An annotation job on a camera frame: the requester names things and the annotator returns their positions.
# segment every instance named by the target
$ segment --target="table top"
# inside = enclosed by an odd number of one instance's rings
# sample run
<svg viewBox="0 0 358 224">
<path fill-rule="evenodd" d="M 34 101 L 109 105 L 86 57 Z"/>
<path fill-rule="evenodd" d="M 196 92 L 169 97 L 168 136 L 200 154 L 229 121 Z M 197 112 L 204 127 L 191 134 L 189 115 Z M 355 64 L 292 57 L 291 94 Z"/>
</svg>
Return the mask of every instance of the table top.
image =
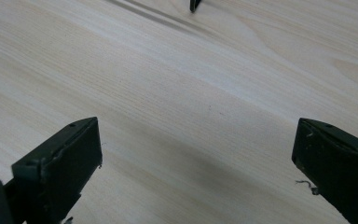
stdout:
<svg viewBox="0 0 358 224">
<path fill-rule="evenodd" d="M 358 0 L 0 1 L 0 179 L 98 117 L 74 223 L 347 223 L 296 180 L 299 118 L 358 137 Z"/>
</svg>

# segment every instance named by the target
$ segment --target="light wood grain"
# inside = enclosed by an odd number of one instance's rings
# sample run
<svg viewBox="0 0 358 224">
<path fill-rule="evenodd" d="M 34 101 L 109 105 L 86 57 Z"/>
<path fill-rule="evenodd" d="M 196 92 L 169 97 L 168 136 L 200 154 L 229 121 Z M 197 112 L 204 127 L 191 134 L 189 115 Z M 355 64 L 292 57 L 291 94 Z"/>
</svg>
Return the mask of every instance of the light wood grain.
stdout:
<svg viewBox="0 0 358 224">
<path fill-rule="evenodd" d="M 358 136 L 358 0 L 0 1 L 0 179 L 97 116 L 75 223 L 347 223 L 295 181 L 299 118 Z"/>
</svg>

